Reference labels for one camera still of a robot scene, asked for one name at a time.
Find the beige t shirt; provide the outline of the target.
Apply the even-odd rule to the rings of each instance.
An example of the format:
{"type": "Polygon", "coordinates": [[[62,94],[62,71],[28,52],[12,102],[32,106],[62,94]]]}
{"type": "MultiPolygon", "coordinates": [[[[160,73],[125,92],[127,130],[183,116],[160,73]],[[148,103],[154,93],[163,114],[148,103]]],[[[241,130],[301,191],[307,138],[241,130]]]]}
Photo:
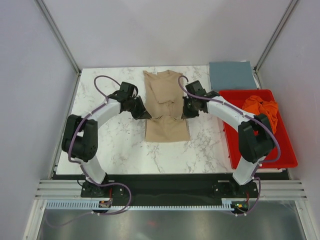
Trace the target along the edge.
{"type": "Polygon", "coordinates": [[[172,70],[156,74],[143,71],[145,108],[151,115],[146,121],[145,140],[154,143],[172,143],[190,140],[185,119],[182,119],[184,92],[178,84],[181,73],[172,70]]]}

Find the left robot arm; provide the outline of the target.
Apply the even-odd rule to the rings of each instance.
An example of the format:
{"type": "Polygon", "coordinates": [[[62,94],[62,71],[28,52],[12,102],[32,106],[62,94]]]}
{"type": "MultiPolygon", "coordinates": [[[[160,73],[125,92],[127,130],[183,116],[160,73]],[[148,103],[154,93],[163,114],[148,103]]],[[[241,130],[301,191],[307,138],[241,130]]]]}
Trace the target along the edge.
{"type": "Polygon", "coordinates": [[[151,118],[138,93],[137,86],[122,82],[118,90],[105,96],[94,109],[83,115],[68,116],[61,149],[67,153],[68,161],[78,164],[85,175],[81,197],[106,197],[110,191],[108,175],[97,158],[99,128],[123,112],[131,113],[135,120],[151,118]]]}

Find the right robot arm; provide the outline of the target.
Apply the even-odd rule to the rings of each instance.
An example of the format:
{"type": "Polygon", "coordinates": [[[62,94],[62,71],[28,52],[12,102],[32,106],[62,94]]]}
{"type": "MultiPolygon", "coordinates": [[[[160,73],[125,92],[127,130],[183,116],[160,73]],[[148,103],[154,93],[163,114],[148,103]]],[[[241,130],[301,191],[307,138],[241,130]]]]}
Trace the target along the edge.
{"type": "Polygon", "coordinates": [[[242,196],[247,191],[247,184],[255,179],[255,173],[261,167],[266,157],[277,149],[277,156],[270,162],[276,162],[281,156],[281,148],[271,127],[269,118],[247,112],[227,101],[215,91],[207,92],[200,81],[194,81],[183,86],[178,78],[179,87],[186,96],[183,97],[182,119],[192,119],[199,112],[213,115],[231,126],[238,134],[238,150],[240,160],[232,174],[229,191],[235,197],[242,196]]]}

